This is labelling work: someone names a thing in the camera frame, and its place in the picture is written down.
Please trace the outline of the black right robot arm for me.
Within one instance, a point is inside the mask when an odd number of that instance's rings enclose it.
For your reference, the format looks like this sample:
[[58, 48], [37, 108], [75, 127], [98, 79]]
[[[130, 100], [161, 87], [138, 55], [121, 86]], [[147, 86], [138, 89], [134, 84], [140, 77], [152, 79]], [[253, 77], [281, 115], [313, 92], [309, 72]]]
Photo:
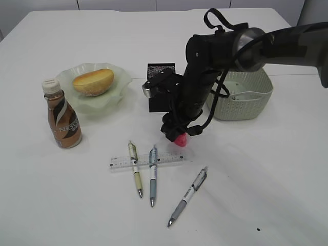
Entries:
[[187, 132], [199, 135], [210, 123], [188, 127], [217, 81], [228, 71], [255, 72], [265, 64], [315, 67], [327, 87], [327, 23], [315, 23], [264, 33], [258, 28], [218, 35], [194, 35], [186, 46], [187, 66], [172, 109], [163, 117], [162, 133], [171, 142]]

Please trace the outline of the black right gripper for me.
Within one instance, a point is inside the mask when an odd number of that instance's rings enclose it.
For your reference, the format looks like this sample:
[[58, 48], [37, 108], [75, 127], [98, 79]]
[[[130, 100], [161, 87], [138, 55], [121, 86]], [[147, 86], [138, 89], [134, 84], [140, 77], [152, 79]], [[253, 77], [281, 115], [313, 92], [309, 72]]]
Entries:
[[166, 113], [162, 118], [161, 132], [169, 141], [175, 141], [184, 134], [190, 120], [195, 120], [199, 116], [219, 75], [219, 70], [206, 66], [187, 65], [178, 97], [178, 122], [172, 112]]

